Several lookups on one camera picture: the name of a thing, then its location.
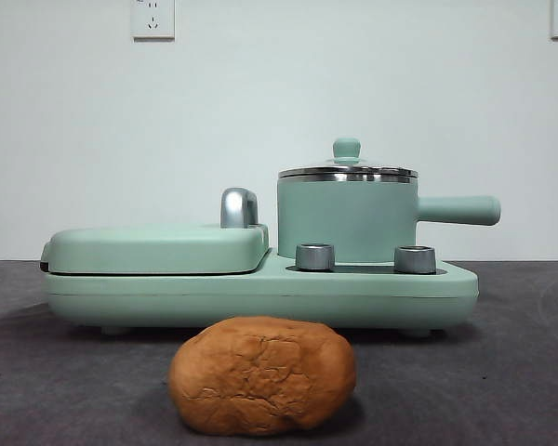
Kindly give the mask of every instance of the stainless steel rim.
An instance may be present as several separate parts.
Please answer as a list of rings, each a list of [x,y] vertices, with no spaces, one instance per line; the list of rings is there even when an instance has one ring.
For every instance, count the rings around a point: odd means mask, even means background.
[[[301,167],[298,169],[284,170],[279,173],[279,178],[299,177],[311,175],[367,175],[367,176],[392,176],[417,178],[418,172],[404,169],[403,167],[371,167],[367,165],[324,165],[318,167]]]
[[[373,181],[375,183],[405,183],[418,184],[415,177],[404,177],[399,175],[379,175],[379,174],[315,174],[297,175],[293,177],[279,177],[279,183],[296,181]]]

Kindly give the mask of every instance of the gray carpet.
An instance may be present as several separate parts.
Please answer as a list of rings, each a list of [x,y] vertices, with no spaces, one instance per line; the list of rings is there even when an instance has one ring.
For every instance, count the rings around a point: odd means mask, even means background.
[[[104,337],[54,317],[35,262],[0,262],[0,445],[558,445],[558,262],[459,262],[471,319],[427,340],[339,330],[358,385],[326,424],[269,439],[181,423],[168,364],[192,329]]]

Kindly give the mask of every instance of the bread loaf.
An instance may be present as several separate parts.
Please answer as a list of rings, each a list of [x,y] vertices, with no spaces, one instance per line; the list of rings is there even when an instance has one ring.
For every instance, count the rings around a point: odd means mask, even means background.
[[[192,428],[271,435],[330,417],[355,387],[355,362],[345,338],[322,323],[232,318],[181,346],[168,383]]]

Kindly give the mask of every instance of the mint green pot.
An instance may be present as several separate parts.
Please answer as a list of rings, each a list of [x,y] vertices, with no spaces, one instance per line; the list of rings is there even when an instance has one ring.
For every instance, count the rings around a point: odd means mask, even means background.
[[[494,197],[418,197],[417,172],[368,165],[360,143],[340,138],[325,165],[279,174],[279,256],[295,258],[300,243],[335,246],[338,262],[393,261],[394,248],[416,244],[418,221],[494,225]]]

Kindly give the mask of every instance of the mint green appliance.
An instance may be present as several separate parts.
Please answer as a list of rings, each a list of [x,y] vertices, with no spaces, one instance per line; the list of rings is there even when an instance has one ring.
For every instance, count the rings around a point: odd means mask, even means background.
[[[498,201],[418,199],[415,172],[364,164],[352,138],[334,148],[328,165],[305,168],[321,170],[280,174],[278,251],[258,222],[256,195],[231,188],[221,197],[217,224],[55,234],[41,260],[48,304],[62,318],[106,334],[200,327],[238,315],[409,335],[465,321],[477,277],[415,246],[415,226],[494,224]]]

